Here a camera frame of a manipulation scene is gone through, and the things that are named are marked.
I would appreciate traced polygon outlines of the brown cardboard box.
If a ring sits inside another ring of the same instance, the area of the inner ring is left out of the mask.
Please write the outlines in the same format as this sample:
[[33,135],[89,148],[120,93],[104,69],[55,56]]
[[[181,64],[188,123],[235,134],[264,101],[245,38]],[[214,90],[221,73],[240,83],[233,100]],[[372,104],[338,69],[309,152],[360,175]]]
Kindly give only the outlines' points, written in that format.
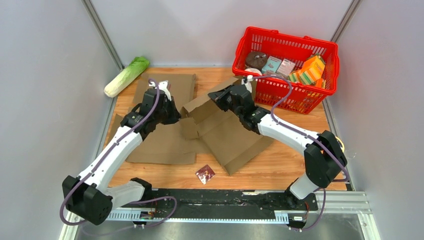
[[186,139],[201,140],[228,175],[236,173],[274,142],[270,137],[245,129],[233,112],[222,111],[208,96],[240,83],[241,80],[233,76],[184,104],[180,110],[182,135]]

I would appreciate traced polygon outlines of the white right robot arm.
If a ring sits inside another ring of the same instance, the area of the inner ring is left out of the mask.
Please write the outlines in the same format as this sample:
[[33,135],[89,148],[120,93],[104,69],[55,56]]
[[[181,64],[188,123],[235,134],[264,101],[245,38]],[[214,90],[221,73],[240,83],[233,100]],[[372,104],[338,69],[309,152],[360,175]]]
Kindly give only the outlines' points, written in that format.
[[233,112],[245,129],[277,140],[303,155],[305,172],[286,190],[285,203],[289,208],[299,209],[309,194],[325,189],[340,172],[346,171],[347,159],[332,132],[309,131],[278,118],[254,103],[246,85],[231,84],[208,93],[208,97],[222,111]]

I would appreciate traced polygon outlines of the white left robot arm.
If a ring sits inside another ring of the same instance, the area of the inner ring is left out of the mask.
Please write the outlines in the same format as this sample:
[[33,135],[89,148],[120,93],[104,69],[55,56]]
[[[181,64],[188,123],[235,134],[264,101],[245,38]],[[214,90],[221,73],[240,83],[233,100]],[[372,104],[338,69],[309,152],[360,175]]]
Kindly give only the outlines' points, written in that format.
[[122,163],[157,125],[175,124],[181,118],[174,98],[167,88],[149,88],[142,102],[137,104],[120,122],[114,137],[100,155],[77,177],[67,176],[62,182],[64,200],[59,216],[66,225],[79,225],[64,216],[64,210],[94,225],[103,223],[116,208],[127,204],[148,207],[156,202],[152,185],[138,177],[116,187],[109,182]]

